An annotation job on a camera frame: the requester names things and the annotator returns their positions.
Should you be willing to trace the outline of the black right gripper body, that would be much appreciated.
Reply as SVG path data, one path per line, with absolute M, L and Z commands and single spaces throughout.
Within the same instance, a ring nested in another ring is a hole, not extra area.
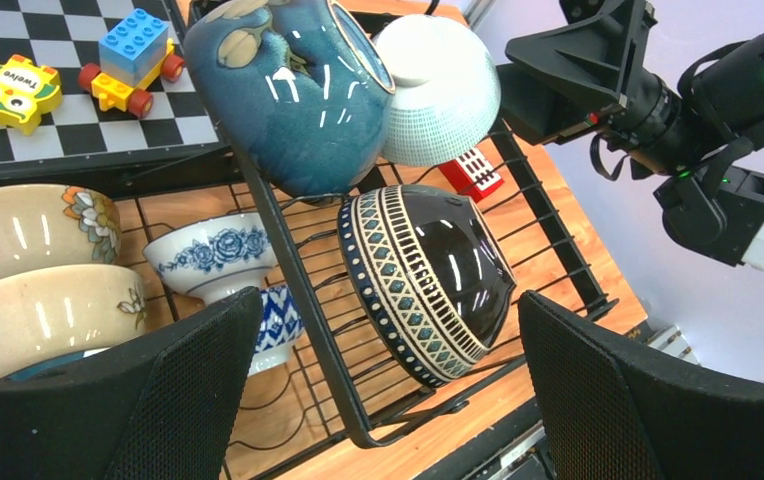
M 677 175 L 700 162 L 700 120 L 664 80 L 646 70 L 619 112 L 607 116 L 591 140 L 592 166 L 601 176 L 618 176 L 624 160 L 613 170 L 602 162 L 600 144 L 622 151 L 633 176 Z

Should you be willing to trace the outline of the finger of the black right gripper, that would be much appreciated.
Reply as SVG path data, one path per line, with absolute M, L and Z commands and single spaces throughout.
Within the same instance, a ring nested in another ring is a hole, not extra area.
M 620 105 L 582 107 L 514 64 L 496 67 L 500 114 L 513 133 L 531 145 L 565 144 L 609 126 Z
M 578 106 L 625 106 L 652 75 L 643 67 L 648 1 L 562 1 L 566 26 L 511 39 L 505 54 Z

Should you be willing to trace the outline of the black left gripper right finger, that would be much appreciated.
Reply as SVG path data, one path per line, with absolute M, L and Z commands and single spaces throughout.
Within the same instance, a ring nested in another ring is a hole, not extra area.
M 764 383 L 675 358 L 535 292 L 522 344 L 561 479 L 764 479 Z

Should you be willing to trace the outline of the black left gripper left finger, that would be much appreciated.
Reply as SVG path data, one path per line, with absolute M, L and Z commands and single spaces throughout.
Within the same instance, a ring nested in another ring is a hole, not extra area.
M 216 479 L 263 304 L 245 288 L 31 378 L 0 379 L 0 479 Z

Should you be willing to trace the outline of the white grid pattern bowl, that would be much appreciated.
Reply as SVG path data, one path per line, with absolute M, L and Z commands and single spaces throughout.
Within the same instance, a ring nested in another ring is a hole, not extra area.
M 395 82 L 384 159 L 430 167 L 483 140 L 498 115 L 501 88 L 474 32 L 448 18 L 411 14 L 388 24 L 374 44 Z

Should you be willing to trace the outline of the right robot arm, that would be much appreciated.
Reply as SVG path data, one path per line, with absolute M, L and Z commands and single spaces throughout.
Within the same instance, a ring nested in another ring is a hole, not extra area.
M 589 137 L 594 170 L 614 181 L 664 177 L 655 190 L 678 245 L 764 271 L 764 32 L 692 63 L 670 88 L 644 67 L 656 24 L 647 1 L 565 1 L 566 25 L 517 37 L 498 67 L 501 112 L 527 143 Z

